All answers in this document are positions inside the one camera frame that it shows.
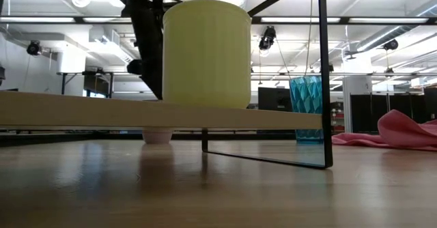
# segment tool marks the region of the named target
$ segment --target white pillar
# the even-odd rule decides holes
[[[346,73],[371,73],[370,56],[366,53],[356,56],[356,59],[343,60],[343,70]],[[350,95],[370,94],[372,92],[371,76],[349,76],[343,78],[343,108],[346,132],[352,132],[352,109]]]

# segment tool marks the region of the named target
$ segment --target white wall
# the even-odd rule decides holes
[[[6,80],[0,90],[18,88],[25,92],[61,93],[62,78],[56,75],[56,61],[52,60],[49,69],[48,57],[32,57],[23,47],[7,41],[1,34],[0,63],[6,69]]]

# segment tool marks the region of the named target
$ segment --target black cabinet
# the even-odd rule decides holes
[[[415,122],[422,124],[431,119],[426,109],[425,96],[402,95],[351,95],[352,132],[378,133],[378,120],[396,109]]]

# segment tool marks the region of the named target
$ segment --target duct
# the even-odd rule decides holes
[[[415,11],[411,12],[408,16],[417,16],[417,17],[436,17],[437,16],[437,0],[431,0],[430,2],[422,5]],[[418,25],[409,25],[409,26],[397,26],[397,27],[386,27],[383,30],[373,34],[367,39],[359,42],[356,45],[356,52],[365,52],[370,51],[371,49],[381,46],[388,41],[401,36],[402,34],[409,32],[418,27]]]

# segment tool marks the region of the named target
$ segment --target fluorescent light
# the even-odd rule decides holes
[[[86,23],[132,23],[130,18],[123,17],[85,17],[83,20]]]
[[[73,17],[24,17],[24,16],[2,16],[0,22],[9,23],[73,23]]]
[[[330,90],[332,91],[332,90],[334,90],[335,88],[341,87],[342,85],[343,85],[343,83],[342,83],[342,84],[339,84],[339,85],[336,85],[336,86],[330,88]]]
[[[137,75],[138,76],[138,74],[129,74],[129,73],[127,73],[127,72],[116,72],[116,73],[113,73],[114,75]]]
[[[151,94],[151,91],[114,91],[113,94]]]
[[[318,17],[261,17],[262,23],[319,23]],[[328,17],[328,23],[338,23],[339,17]]]
[[[349,23],[426,23],[428,18],[351,18]]]

